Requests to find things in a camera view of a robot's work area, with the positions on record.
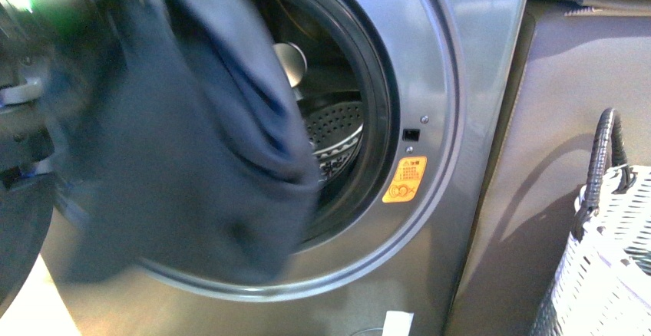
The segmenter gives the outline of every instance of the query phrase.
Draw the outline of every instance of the orange warning sticker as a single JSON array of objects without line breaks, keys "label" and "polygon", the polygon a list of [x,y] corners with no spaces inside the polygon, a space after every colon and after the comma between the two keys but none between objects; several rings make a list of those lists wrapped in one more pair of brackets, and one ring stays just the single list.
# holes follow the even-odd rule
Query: orange warning sticker
[{"label": "orange warning sticker", "polygon": [[400,160],[391,185],[382,197],[382,202],[409,202],[414,199],[418,186],[423,180],[426,166],[427,157],[405,157]]}]

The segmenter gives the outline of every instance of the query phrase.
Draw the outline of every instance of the washing machine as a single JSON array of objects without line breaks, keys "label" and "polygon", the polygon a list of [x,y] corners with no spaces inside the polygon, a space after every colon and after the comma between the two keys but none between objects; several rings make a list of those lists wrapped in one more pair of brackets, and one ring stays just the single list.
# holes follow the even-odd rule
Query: washing machine
[{"label": "washing machine", "polygon": [[[201,257],[143,258],[104,282],[60,282],[83,211],[61,199],[51,220],[26,209],[12,221],[28,235],[3,244],[33,240],[6,258],[33,261],[47,233],[41,254],[83,335],[380,335],[388,311],[413,314],[410,334],[442,334],[525,0],[252,2],[274,40],[306,58],[295,93],[322,169],[318,209],[283,276],[236,285]],[[6,66],[34,77],[32,61]],[[41,180],[32,185],[52,183]],[[56,200],[5,190],[23,204]]]}]

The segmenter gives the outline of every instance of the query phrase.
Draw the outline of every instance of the dark blue cloth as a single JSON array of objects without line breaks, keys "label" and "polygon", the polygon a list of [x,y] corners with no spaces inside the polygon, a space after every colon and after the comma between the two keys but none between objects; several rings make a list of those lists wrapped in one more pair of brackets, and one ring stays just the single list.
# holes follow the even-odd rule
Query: dark blue cloth
[{"label": "dark blue cloth", "polygon": [[90,100],[62,122],[61,191],[88,213],[68,279],[99,281],[146,257],[271,281],[319,176],[272,39],[248,0],[144,1],[114,12],[119,45],[86,54],[101,64]]}]

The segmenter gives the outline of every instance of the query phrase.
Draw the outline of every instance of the white label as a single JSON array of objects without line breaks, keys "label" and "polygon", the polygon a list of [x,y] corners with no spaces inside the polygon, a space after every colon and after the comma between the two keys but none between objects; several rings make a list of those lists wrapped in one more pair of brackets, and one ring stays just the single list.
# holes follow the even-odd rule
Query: white label
[{"label": "white label", "polygon": [[382,336],[409,336],[413,313],[403,311],[387,311],[385,326],[382,328]]}]

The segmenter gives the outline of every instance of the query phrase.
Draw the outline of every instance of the black basket handle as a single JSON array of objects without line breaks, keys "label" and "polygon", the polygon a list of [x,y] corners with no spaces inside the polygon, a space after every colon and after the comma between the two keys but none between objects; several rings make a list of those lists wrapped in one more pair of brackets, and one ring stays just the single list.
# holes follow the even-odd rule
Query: black basket handle
[{"label": "black basket handle", "polygon": [[590,166],[588,167],[586,192],[572,228],[572,235],[579,241],[583,239],[583,224],[599,210],[599,195],[601,194],[603,174],[606,172],[608,143],[611,141],[612,165],[621,166],[622,169],[622,180],[613,193],[624,194],[635,183],[635,176],[631,173],[624,151],[620,113],[614,108],[608,108],[601,114],[599,124],[596,126]]}]

